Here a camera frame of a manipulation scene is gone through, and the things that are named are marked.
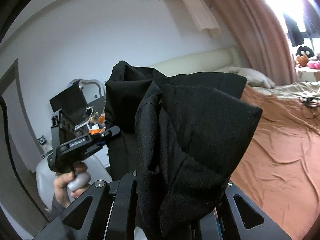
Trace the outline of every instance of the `orange plush toy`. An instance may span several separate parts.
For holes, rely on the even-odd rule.
[[[296,63],[298,64],[298,67],[306,67],[308,62],[309,58],[306,54],[303,54],[302,56],[298,55],[296,58]]]

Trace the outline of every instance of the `window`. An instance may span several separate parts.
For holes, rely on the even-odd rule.
[[[283,14],[287,14],[294,21],[297,22],[299,31],[304,38],[304,44],[301,46],[308,46],[311,48],[315,55],[320,52],[320,36],[318,33],[309,35],[304,23],[303,3],[302,0],[265,0],[266,3],[272,8],[277,18],[279,19],[281,26],[285,33],[288,34],[288,28],[285,24]],[[290,39],[288,38],[289,47],[292,54],[297,53],[298,47],[293,47]]]

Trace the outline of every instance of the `pink plush toy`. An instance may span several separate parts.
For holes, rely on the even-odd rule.
[[[310,61],[307,63],[307,66],[308,66],[309,68],[320,69],[320,60],[317,60],[317,61],[310,60]]]

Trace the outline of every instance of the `white chair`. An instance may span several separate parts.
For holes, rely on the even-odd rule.
[[[49,210],[51,210],[52,199],[54,195],[53,181],[56,178],[56,173],[51,171],[48,167],[47,162],[48,157],[45,157],[36,168],[36,181],[38,187],[38,193]],[[106,182],[112,182],[112,178],[106,169],[103,167],[99,159],[92,155],[88,159],[83,161],[88,166],[88,172],[91,175],[90,184],[94,183],[99,179],[103,179]],[[71,202],[74,198],[70,196],[70,191],[68,189],[69,199]]]

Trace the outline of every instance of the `orange bed sheet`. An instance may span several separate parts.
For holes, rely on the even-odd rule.
[[[246,86],[243,101],[263,109],[231,180],[293,240],[320,214],[320,116],[307,119],[297,99],[278,99]]]

